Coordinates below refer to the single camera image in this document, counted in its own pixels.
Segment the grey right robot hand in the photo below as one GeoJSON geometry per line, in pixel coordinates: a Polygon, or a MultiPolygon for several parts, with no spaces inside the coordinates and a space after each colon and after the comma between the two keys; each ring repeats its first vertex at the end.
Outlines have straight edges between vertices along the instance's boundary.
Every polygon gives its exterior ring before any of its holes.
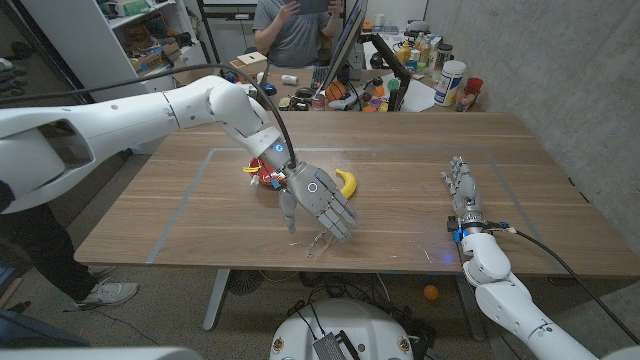
{"type": "Polygon", "coordinates": [[[481,192],[463,157],[454,156],[450,161],[451,172],[441,177],[448,187],[452,208],[463,228],[481,227],[486,223],[482,214],[481,192]]]}

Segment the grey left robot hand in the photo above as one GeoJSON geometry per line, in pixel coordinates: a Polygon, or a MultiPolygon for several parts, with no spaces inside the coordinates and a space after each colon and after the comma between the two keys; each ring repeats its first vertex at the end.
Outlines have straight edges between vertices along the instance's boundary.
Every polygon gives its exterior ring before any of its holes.
{"type": "Polygon", "coordinates": [[[338,240],[346,242],[351,234],[346,224],[356,227],[355,211],[334,180],[321,168],[306,162],[282,169],[287,188],[280,191],[279,204],[290,233],[295,228],[295,208],[301,205],[338,240]]]}

